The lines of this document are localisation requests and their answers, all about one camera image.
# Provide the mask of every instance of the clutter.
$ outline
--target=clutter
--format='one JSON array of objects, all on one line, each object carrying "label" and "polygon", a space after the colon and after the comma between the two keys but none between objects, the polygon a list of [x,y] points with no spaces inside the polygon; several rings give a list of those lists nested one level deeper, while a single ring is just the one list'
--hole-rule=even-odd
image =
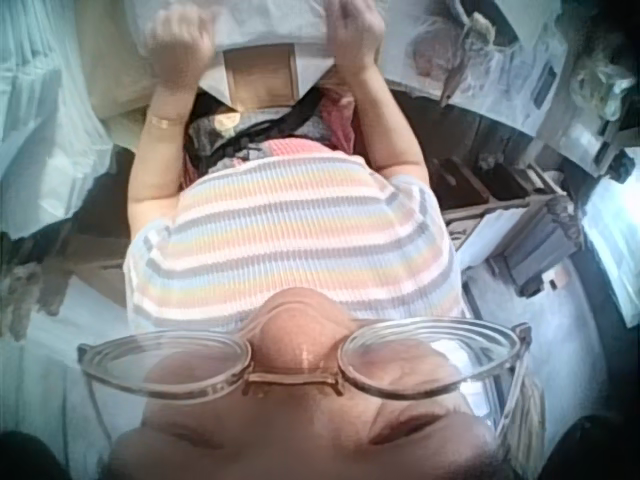
[{"label": "clutter", "polygon": [[578,106],[594,110],[613,122],[620,118],[622,99],[635,83],[632,73],[613,65],[598,51],[578,61],[569,90]]}]

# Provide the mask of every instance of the white paper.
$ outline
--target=white paper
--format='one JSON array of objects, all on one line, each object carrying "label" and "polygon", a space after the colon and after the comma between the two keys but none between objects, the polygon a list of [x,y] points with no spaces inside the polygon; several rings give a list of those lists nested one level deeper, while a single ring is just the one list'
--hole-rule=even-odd
[{"label": "white paper", "polygon": [[560,0],[495,0],[526,48],[534,48],[549,18],[560,14]]}]

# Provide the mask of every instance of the bracelet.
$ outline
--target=bracelet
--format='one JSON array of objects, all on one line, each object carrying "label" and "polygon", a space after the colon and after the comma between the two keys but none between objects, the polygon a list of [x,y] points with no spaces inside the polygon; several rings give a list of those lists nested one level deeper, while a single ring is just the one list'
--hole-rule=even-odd
[{"label": "bracelet", "polygon": [[182,120],[167,120],[165,118],[156,117],[155,115],[149,115],[148,118],[151,122],[151,125],[162,128],[164,130],[171,127],[181,127],[185,123]]}]

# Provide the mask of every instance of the floor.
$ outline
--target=floor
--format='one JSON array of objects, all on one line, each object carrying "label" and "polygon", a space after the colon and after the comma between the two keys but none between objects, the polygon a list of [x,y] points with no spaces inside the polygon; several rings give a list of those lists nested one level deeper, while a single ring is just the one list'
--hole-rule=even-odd
[{"label": "floor", "polygon": [[544,389],[547,432],[545,456],[578,418],[603,411],[608,385],[605,357],[583,286],[570,261],[560,290],[519,298],[506,269],[496,276],[488,264],[465,272],[468,291],[483,320],[533,327],[530,366]]}]

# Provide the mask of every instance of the pastel striped sweater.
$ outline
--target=pastel striped sweater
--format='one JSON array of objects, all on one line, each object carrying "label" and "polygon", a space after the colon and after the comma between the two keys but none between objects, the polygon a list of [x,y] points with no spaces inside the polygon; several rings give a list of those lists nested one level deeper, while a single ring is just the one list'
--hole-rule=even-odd
[{"label": "pastel striped sweater", "polygon": [[232,331],[289,287],[359,318],[462,316],[455,252],[433,192],[360,157],[289,154],[210,174],[125,261],[135,330]]}]

